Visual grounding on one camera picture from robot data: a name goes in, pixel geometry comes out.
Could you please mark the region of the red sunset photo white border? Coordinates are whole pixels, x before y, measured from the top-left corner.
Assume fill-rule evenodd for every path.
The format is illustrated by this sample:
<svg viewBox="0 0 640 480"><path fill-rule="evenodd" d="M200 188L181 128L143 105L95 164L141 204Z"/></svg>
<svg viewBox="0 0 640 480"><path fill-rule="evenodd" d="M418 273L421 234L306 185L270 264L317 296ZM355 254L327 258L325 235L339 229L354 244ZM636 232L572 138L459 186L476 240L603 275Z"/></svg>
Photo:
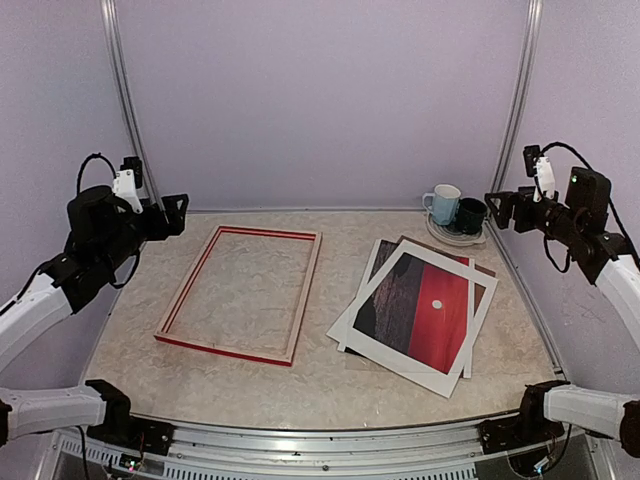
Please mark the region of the red sunset photo white border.
<svg viewBox="0 0 640 480"><path fill-rule="evenodd" d="M474 314L474 284L486 291ZM498 280L403 240L327 335L444 398L452 395Z"/></svg>

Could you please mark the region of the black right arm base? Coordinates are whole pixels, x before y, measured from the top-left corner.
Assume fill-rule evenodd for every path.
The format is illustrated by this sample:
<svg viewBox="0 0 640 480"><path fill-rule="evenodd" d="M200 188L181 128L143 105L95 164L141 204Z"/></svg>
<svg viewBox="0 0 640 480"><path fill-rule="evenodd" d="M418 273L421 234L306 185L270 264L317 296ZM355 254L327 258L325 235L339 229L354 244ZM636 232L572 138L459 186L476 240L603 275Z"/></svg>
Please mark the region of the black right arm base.
<svg viewBox="0 0 640 480"><path fill-rule="evenodd" d="M485 420L477 431L485 455L558 440L565 435L560 422L535 420L521 414Z"/></svg>

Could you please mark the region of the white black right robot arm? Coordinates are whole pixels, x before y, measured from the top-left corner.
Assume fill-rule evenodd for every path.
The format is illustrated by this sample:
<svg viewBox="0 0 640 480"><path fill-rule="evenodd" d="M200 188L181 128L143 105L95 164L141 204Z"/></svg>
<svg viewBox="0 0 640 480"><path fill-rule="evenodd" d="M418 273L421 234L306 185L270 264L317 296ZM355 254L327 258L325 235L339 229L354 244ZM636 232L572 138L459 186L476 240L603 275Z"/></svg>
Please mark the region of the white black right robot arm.
<svg viewBox="0 0 640 480"><path fill-rule="evenodd" d="M564 245L568 258L614 307L632 338L639 337L639 268L631 242L606 231L612 208L610 181L582 167L571 171L564 201L539 195L535 187L488 193L484 200L499 228L538 230ZM546 381L525 389L511 433L523 444L551 428L569 424L615 440L631 457L639 455L639 398Z"/></svg>

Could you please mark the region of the red wooden picture frame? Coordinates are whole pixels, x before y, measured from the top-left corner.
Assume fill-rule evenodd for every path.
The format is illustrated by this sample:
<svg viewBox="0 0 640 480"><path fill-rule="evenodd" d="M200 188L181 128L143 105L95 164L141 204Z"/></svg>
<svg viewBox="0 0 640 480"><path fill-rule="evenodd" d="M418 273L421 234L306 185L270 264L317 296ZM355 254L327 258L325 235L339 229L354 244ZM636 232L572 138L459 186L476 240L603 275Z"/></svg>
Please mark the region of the red wooden picture frame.
<svg viewBox="0 0 640 480"><path fill-rule="evenodd" d="M157 341L292 365L322 235L220 225L180 282Z"/></svg>

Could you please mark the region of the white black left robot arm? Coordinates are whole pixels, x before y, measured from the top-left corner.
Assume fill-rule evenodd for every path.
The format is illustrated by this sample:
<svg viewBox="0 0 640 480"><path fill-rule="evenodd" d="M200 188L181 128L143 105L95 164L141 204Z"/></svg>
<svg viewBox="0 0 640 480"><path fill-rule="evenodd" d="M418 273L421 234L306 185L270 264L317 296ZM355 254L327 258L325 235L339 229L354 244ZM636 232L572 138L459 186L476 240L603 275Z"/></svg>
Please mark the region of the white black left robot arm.
<svg viewBox="0 0 640 480"><path fill-rule="evenodd" d="M189 198L165 196L136 211L111 187L80 192L67 205L71 231L64 250L39 265L27 285L1 309L1 365L53 326L89 305L106 286L121 288L117 270L138 259L144 243L164 241L185 228ZM140 434L131 401L104 380L71 388L1 391L1 441L84 426L88 436L127 445Z"/></svg>

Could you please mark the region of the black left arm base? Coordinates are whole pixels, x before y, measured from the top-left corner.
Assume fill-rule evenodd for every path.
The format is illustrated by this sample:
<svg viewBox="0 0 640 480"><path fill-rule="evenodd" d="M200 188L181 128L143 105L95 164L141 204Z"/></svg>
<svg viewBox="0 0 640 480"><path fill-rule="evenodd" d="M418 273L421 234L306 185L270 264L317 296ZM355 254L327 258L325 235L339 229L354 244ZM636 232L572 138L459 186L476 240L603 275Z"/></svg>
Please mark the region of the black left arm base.
<svg viewBox="0 0 640 480"><path fill-rule="evenodd" d="M175 426L129 413L107 412L103 422L89 426L90 438L139 453L166 456L173 441Z"/></svg>

